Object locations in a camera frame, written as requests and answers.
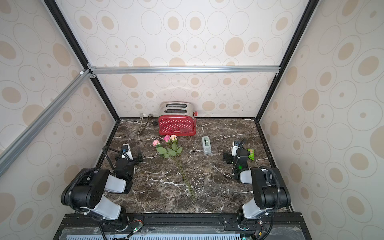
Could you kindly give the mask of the white tape dispenser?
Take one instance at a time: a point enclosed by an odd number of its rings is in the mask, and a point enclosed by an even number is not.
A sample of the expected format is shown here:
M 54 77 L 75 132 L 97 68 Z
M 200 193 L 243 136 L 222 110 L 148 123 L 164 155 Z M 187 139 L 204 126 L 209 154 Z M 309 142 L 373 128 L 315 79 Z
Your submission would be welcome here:
M 212 153 L 212 146 L 211 146 L 211 141 L 208 136 L 202 137 L 202 147 L 203 147 L 203 152 L 206 155 L 209 155 Z

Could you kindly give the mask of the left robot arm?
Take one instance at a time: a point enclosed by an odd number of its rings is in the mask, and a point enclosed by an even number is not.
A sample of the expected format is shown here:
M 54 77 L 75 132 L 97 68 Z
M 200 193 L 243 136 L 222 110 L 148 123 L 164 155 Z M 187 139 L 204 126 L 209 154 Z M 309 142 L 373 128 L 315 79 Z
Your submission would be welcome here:
M 124 207 L 113 203 L 104 193 L 128 194 L 133 185 L 135 165 L 143 160 L 142 154 L 136 158 L 117 159 L 111 172 L 107 169 L 82 169 L 61 195 L 61 203 L 83 214 L 91 214 L 98 220 L 127 224 Z

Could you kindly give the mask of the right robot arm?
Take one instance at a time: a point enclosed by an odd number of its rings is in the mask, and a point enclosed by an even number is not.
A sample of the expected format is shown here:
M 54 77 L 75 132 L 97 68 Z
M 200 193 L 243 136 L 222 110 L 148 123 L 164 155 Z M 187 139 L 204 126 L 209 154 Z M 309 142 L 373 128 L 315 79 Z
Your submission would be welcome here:
M 251 185 L 253 198 L 242 205 L 241 219 L 260 219 L 275 211 L 287 208 L 291 204 L 291 196 L 277 168 L 248 167 L 250 151 L 235 148 L 232 153 L 223 153 L 223 161 L 231 164 L 232 178 L 243 184 Z

